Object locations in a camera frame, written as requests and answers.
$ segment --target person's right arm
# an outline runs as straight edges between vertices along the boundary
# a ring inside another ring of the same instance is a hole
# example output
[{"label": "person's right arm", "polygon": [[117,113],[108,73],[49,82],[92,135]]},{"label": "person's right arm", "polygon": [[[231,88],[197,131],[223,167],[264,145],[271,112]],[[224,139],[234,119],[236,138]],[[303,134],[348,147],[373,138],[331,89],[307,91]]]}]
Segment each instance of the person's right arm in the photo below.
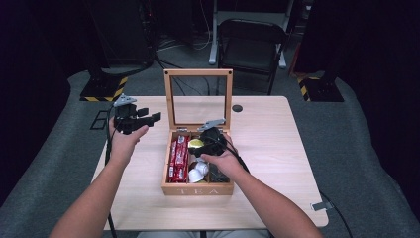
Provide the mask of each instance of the person's right arm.
[{"label": "person's right arm", "polygon": [[237,184],[274,237],[322,237],[321,232],[302,209],[246,172],[229,151],[225,151],[220,157],[201,155],[201,158],[216,165]]}]

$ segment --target black stand base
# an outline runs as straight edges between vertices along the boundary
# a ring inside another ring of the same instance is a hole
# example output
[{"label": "black stand base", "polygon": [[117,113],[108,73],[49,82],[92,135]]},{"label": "black stand base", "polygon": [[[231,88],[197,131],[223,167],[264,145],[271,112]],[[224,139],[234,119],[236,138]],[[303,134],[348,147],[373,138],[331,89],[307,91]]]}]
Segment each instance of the black stand base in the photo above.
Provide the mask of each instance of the black stand base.
[{"label": "black stand base", "polygon": [[326,83],[324,80],[315,78],[304,78],[299,82],[305,101],[319,102],[344,102],[337,85]]},{"label": "black stand base", "polygon": [[91,77],[80,93],[80,101],[115,101],[123,92],[127,76],[103,73]]}]

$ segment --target open box lid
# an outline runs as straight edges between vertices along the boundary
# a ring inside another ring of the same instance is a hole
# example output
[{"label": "open box lid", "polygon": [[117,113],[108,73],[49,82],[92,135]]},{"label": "open box lid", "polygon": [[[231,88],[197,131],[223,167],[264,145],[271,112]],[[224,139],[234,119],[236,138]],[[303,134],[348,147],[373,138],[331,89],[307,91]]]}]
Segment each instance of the open box lid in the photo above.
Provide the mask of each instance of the open box lid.
[{"label": "open box lid", "polygon": [[233,71],[223,68],[165,69],[169,127],[196,131],[208,121],[230,129]]}]

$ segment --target box lid frame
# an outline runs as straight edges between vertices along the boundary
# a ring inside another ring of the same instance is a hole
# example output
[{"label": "box lid frame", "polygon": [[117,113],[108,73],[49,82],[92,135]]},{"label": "box lid frame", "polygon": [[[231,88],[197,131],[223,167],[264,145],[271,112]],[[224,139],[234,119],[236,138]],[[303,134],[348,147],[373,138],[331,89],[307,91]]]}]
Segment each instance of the box lid frame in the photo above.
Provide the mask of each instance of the box lid frame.
[{"label": "box lid frame", "polygon": [[166,90],[167,114],[169,119],[169,128],[176,130],[177,128],[185,128],[188,131],[196,131],[205,121],[197,123],[176,123],[174,113],[174,103],[172,94],[172,80],[174,76],[224,76],[226,77],[225,92],[225,123],[218,125],[223,130],[229,130],[231,125],[231,107],[232,107],[232,86],[233,86],[233,70],[225,68],[172,68],[165,69],[164,85]]}]

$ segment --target person's leg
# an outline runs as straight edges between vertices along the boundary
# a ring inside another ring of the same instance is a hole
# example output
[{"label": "person's leg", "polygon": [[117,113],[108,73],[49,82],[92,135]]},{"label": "person's leg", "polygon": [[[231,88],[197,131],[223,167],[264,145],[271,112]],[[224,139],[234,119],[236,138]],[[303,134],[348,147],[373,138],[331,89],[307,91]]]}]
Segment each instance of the person's leg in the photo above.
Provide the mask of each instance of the person's leg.
[{"label": "person's leg", "polygon": [[137,238],[200,238],[199,231],[142,231]]},{"label": "person's leg", "polygon": [[268,230],[207,231],[207,238],[269,238]]}]

